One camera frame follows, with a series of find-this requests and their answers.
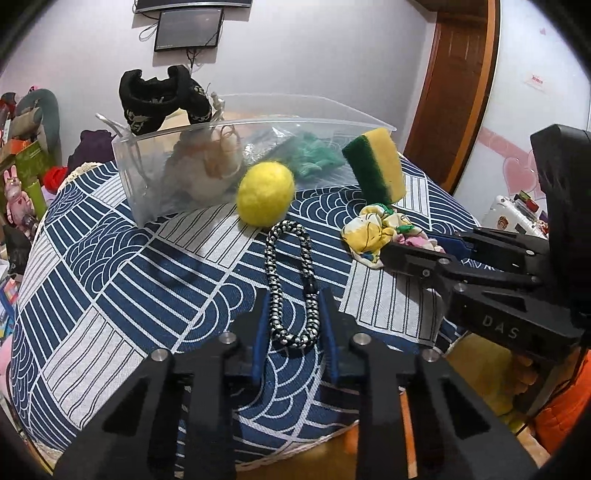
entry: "wooden door frame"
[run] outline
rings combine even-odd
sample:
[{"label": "wooden door frame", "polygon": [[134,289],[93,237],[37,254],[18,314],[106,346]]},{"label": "wooden door frame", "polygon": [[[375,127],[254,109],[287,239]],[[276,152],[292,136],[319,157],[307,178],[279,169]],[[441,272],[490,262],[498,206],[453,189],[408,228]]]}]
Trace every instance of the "wooden door frame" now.
[{"label": "wooden door frame", "polygon": [[[447,175],[447,178],[441,185],[441,187],[444,190],[447,190],[450,193],[454,192],[458,182],[460,181],[463,170],[466,167],[468,158],[470,157],[470,153],[472,152],[474,143],[476,142],[476,137],[478,136],[480,125],[482,123],[482,118],[484,117],[484,113],[486,111],[486,105],[488,103],[488,98],[491,92],[492,79],[495,74],[496,55],[499,47],[499,31],[501,28],[500,3],[501,0],[487,0],[488,14],[486,19],[486,40],[484,48],[484,58],[482,61],[482,70],[480,72],[480,78],[478,80],[478,85],[476,87],[476,95],[474,98],[474,103],[472,105],[472,110],[470,111],[470,116],[468,117],[466,129],[464,130],[464,134],[462,136],[462,141],[460,142],[460,147],[458,148],[456,157],[452,163],[452,167],[449,171],[449,174]],[[415,140],[414,137],[416,137],[417,135],[417,125],[419,123],[417,120],[421,118],[421,115],[423,114],[425,106],[427,104],[427,95],[429,93],[429,89],[431,88],[431,79],[433,77],[435,59],[437,57],[439,41],[441,39],[442,20],[444,21],[452,19],[462,21],[483,21],[483,19],[473,17],[471,15],[447,14],[443,12],[439,12],[437,14],[437,24],[435,25],[433,45],[431,46],[431,56],[429,58],[429,64],[427,66],[427,74],[425,75],[423,91],[421,92],[421,98],[418,101],[417,111],[414,116],[413,125],[408,135],[408,140],[406,143],[407,145],[412,145],[412,142]]]}]

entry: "transparent plastic container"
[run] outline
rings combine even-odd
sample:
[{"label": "transparent plastic container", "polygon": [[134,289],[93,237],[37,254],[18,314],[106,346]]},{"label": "transparent plastic container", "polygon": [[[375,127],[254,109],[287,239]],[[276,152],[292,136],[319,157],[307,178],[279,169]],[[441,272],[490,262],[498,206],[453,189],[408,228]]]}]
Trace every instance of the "transparent plastic container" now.
[{"label": "transparent plastic container", "polygon": [[235,200],[251,165],[277,160],[298,190],[356,184],[341,150],[374,128],[396,129],[342,103],[301,95],[220,95],[224,121],[116,137],[119,175],[139,227]]}]

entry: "orange fabric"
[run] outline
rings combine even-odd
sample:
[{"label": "orange fabric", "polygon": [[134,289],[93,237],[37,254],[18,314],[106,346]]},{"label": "orange fabric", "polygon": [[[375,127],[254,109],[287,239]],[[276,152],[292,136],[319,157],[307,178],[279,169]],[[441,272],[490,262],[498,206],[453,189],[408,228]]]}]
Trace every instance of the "orange fabric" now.
[{"label": "orange fabric", "polygon": [[534,420],[535,432],[541,445],[554,453],[579,419],[591,398],[591,352],[583,361],[573,385]]},{"label": "orange fabric", "polygon": [[[417,473],[417,454],[414,449],[413,422],[410,417],[410,408],[408,406],[408,395],[403,392],[400,395],[400,408],[402,410],[402,424],[404,425],[404,437],[406,440],[408,478],[415,478]],[[357,444],[359,442],[359,426],[355,425],[345,433],[345,452],[356,455]]]}]

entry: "screen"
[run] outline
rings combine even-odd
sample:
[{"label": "screen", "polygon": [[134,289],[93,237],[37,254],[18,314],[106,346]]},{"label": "screen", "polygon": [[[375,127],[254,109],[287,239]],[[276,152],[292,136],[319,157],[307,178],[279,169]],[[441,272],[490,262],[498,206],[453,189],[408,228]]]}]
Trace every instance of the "screen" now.
[{"label": "screen", "polygon": [[137,0],[136,12],[178,7],[249,7],[252,0]]},{"label": "screen", "polygon": [[221,8],[166,10],[160,15],[154,50],[216,47],[221,20]]}]

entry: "pink rabbit figurine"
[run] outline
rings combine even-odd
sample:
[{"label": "pink rabbit figurine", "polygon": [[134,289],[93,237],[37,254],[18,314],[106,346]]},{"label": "pink rabbit figurine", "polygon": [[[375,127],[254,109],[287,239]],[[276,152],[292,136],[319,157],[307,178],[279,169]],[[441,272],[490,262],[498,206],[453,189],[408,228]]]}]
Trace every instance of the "pink rabbit figurine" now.
[{"label": "pink rabbit figurine", "polygon": [[10,168],[10,172],[4,171],[4,195],[7,201],[8,221],[14,223],[19,230],[27,233],[27,228],[22,224],[22,220],[25,215],[35,216],[35,209],[29,195],[22,189],[22,183],[17,177],[16,165]]}]

